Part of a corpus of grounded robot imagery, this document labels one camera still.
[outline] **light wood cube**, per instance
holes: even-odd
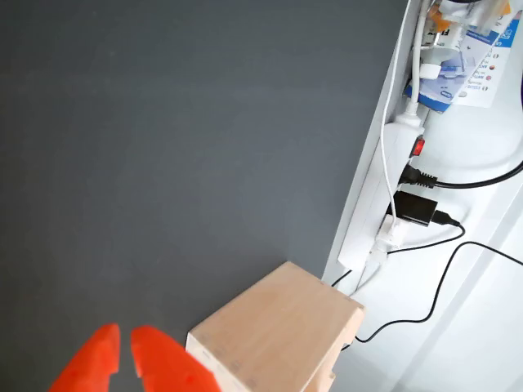
[[[328,391],[362,305],[290,261],[193,328],[186,349],[224,392]]]

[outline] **product box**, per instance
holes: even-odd
[[[520,18],[521,11],[512,19],[476,72],[468,79],[465,87],[452,102],[453,105],[476,106],[480,108],[492,106],[508,61],[508,55],[514,42]]]
[[[512,11],[500,17],[487,36],[469,29],[461,42],[461,51],[450,60],[441,63],[438,78],[420,80],[419,103],[438,112],[445,112],[458,97],[459,92],[465,87],[469,78],[498,41],[516,13],[516,11]],[[405,89],[405,94],[411,96],[412,86],[410,84]]]

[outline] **black cable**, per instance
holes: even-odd
[[[431,309],[429,310],[427,316],[425,316],[424,318],[421,318],[419,320],[408,320],[408,319],[405,319],[405,320],[394,320],[394,321],[390,321],[388,323],[385,323],[383,324],[380,328],[378,328],[371,336],[369,336],[367,339],[360,339],[359,337],[355,337],[356,340],[360,343],[367,343],[369,341],[371,341],[379,332],[381,332],[383,329],[385,329],[386,327],[390,327],[391,325],[393,324],[399,324],[399,323],[416,323],[416,324],[420,324],[420,323],[425,323],[426,321],[428,321],[432,315],[434,314],[434,309],[436,308],[436,303],[438,301],[438,297],[440,296],[440,290],[441,290],[441,286],[443,285],[443,282],[445,281],[445,276],[447,276],[447,272],[449,271],[449,267],[450,267],[450,263],[452,262],[452,260],[454,259],[454,257],[456,256],[456,253],[458,253],[459,249],[461,249],[462,247],[464,247],[465,245],[477,245],[478,247],[483,247],[484,249],[488,249],[489,251],[491,252],[494,252],[494,253],[497,253],[498,255],[500,256],[503,256],[503,257],[506,257],[508,258],[510,261],[514,261],[516,264],[518,265],[521,265],[523,266],[523,261],[519,261],[517,260],[516,258],[512,257],[512,256],[509,256],[507,255],[506,253],[503,253],[501,251],[499,251],[498,249],[494,249],[493,247],[489,247],[488,245],[484,245],[483,243],[477,243],[476,241],[466,241],[464,243],[460,243],[455,249],[454,251],[452,252],[452,255],[450,256],[449,258],[449,261],[447,262],[447,266],[445,267],[444,271],[443,271],[443,274],[441,275],[441,279],[440,279],[440,282],[438,283],[438,286],[437,286],[437,289],[436,289],[436,293],[434,294],[434,300],[432,300],[432,306],[431,306]],[[347,349],[350,345],[346,345],[345,347],[342,348],[342,351]]]
[[[450,0],[451,2],[456,2],[458,4],[472,4],[473,2],[480,2],[481,0]]]
[[[344,273],[342,276],[340,276],[338,279],[334,281],[333,284],[331,284],[331,287],[336,286],[338,283],[340,283],[348,274],[352,272],[352,269],[349,269],[346,273]]]
[[[461,223],[457,224],[456,227],[459,227],[461,229],[461,233],[459,235],[456,235],[452,238],[447,238],[442,241],[438,241],[437,243],[428,243],[427,245],[421,245],[419,247],[407,247],[405,249],[398,249],[396,251],[390,251],[387,252],[387,255],[391,255],[393,253],[400,253],[400,252],[407,252],[407,251],[417,251],[418,249],[426,249],[428,247],[435,247],[436,245],[441,245],[442,243],[449,243],[451,241],[454,241],[455,239],[461,238],[465,233],[467,232],[465,228],[461,225]]]
[[[431,176],[430,174],[423,173],[419,169],[415,169],[410,165],[405,166],[405,169],[401,173],[400,184],[412,184],[425,186],[427,188],[446,188],[446,189],[472,189],[482,188],[484,186],[498,184],[510,178],[513,178],[517,174],[523,172],[523,161],[519,165],[514,167],[511,171],[508,171],[501,176],[491,178],[490,180],[483,180],[477,182],[466,182],[463,184],[455,184],[453,182],[438,181],[437,177]]]
[[[442,181],[436,181],[434,183],[434,186],[437,186],[439,188],[449,188],[449,189],[470,189],[470,188],[481,188],[483,186],[489,186],[493,184],[498,184],[499,182],[508,180],[509,178],[514,177],[516,174],[519,174],[523,172],[523,161],[516,167],[514,167],[511,171],[502,174],[501,176],[492,178],[490,180],[484,180],[484,181],[477,181],[477,182],[467,182],[465,184],[453,184],[451,182],[442,182]]]

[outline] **white cord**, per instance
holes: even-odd
[[[394,79],[396,79],[396,69],[398,68],[398,59],[400,57],[400,45],[401,39],[403,38],[403,30],[405,29],[405,21],[407,20],[407,14],[409,13],[411,0],[407,1],[405,13],[403,14],[403,20],[401,21],[400,33],[398,34],[398,40],[396,41],[396,48],[394,49],[394,58],[392,60],[392,71],[391,71],[391,83],[389,84],[389,91],[387,93],[387,99],[385,100],[385,106],[383,107],[382,123],[379,130],[379,147],[382,152],[382,163],[383,163],[383,174],[385,175],[385,184],[387,184],[387,191],[389,198],[391,199],[391,210],[392,210],[392,224],[391,229],[396,225],[396,204],[394,203],[394,193],[392,192],[391,180],[389,179],[389,173],[387,170],[387,158],[385,156],[385,141],[384,141],[384,130],[385,121],[387,120],[387,111],[389,104],[391,103],[392,89],[394,88]]]
[[[413,70],[412,70],[412,79],[413,79],[413,90],[412,98],[405,110],[408,114],[416,114],[416,109],[418,108],[418,95],[419,95],[419,56],[421,52],[422,38],[423,38],[423,28],[425,26],[425,20],[427,18],[427,11],[430,5],[431,0],[422,0],[422,5],[420,8],[420,13],[418,17],[418,24],[416,25],[416,33],[414,35],[414,49],[413,49]],[[403,14],[403,20],[401,21],[400,32],[398,34],[398,40],[396,41],[396,48],[394,50],[394,58],[392,60],[392,75],[391,75],[391,84],[389,85],[389,91],[387,93],[387,99],[385,100],[385,106],[383,107],[383,116],[382,123],[380,126],[379,132],[379,146],[382,153],[382,163],[383,163],[383,174],[385,176],[385,184],[387,185],[387,192],[389,193],[389,199],[391,200],[391,211],[392,211],[392,224],[390,231],[394,230],[397,222],[396,215],[396,204],[394,203],[394,192],[392,191],[391,180],[389,179],[389,174],[387,170],[387,158],[385,155],[385,140],[384,140],[384,131],[385,131],[385,121],[387,120],[387,111],[389,109],[389,104],[391,103],[392,89],[394,88],[394,80],[396,78],[396,69],[398,67],[398,58],[400,57],[400,45],[401,39],[403,38],[403,30],[405,29],[405,21],[407,20],[407,14],[409,13],[411,0],[407,1],[407,6],[405,8],[405,13]]]
[[[418,110],[418,96],[419,96],[419,59],[422,51],[423,29],[427,20],[427,12],[431,0],[422,0],[422,5],[419,9],[418,24],[416,25],[416,34],[414,35],[413,54],[412,54],[412,94],[410,95],[410,102],[405,110],[408,114],[416,115]]]

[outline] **gray surface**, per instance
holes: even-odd
[[[3,390],[324,269],[405,2],[2,2]]]

